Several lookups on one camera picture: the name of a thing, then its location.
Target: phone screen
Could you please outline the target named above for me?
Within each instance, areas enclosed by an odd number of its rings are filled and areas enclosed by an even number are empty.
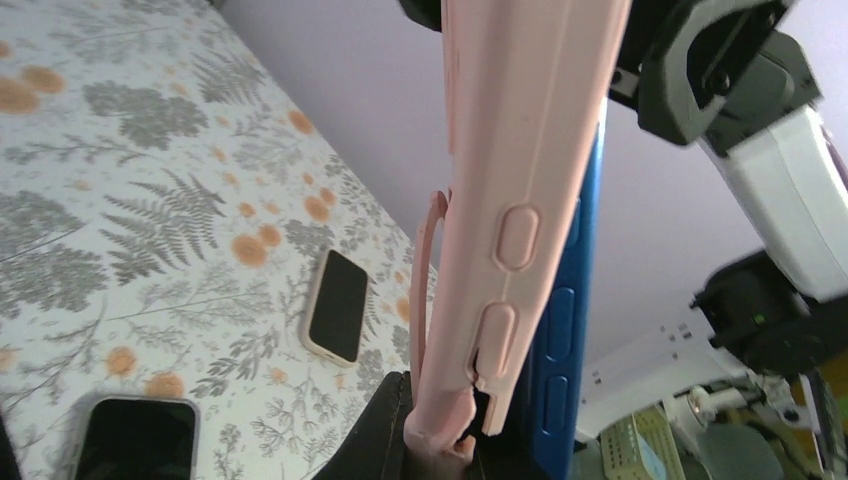
[[[331,250],[318,287],[309,338],[334,355],[355,362],[367,293],[365,270]]]
[[[106,399],[91,412],[75,480],[191,480],[197,414],[190,404]]]

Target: yellow basket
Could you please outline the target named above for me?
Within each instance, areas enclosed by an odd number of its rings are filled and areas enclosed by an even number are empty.
[[[661,480],[651,473],[650,453],[665,467],[666,480],[686,480],[671,427],[659,407],[650,407],[619,420],[601,433],[604,474],[608,480]]]

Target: black smartphone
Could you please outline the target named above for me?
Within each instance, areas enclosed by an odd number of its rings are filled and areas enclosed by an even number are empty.
[[[191,480],[200,415],[185,400],[108,397],[91,409],[74,480]]]
[[[368,273],[335,250],[328,250],[318,267],[318,281],[300,332],[311,352],[350,367],[359,357],[365,321]]]

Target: table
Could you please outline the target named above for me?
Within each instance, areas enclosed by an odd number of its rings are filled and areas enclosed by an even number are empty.
[[[409,239],[204,1],[0,0],[0,152],[25,478],[110,393],[196,402],[199,479],[308,478],[405,368]],[[351,369],[297,337],[331,246],[372,279]]]

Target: white wall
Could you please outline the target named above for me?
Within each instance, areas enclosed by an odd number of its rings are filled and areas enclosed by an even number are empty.
[[[822,113],[848,149],[844,0],[804,0],[783,30],[805,46]],[[408,233],[446,187],[441,39],[393,0],[228,0],[223,13]],[[613,106],[587,360],[685,319],[720,264],[759,241],[705,155],[642,133]]]

